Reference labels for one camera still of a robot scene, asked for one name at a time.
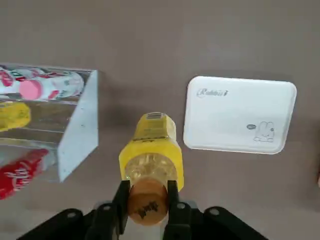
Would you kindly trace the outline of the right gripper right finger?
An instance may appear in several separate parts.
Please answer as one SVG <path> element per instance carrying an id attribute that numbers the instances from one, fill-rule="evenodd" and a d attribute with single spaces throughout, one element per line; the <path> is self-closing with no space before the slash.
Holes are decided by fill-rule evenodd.
<path id="1" fill-rule="evenodd" d="M 178 184 L 167 182 L 168 222 L 164 240 L 265 240 L 266 237 L 220 206 L 201 212 L 179 198 Z"/>

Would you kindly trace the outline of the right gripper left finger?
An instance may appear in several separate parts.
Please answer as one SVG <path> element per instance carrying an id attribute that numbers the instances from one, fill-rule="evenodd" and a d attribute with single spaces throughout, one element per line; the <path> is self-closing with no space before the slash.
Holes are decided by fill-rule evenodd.
<path id="1" fill-rule="evenodd" d="M 99 204 L 84 214 L 65 209 L 39 224 L 19 240 L 118 240 L 128 220 L 130 182 L 121 181 L 113 200 Z"/>

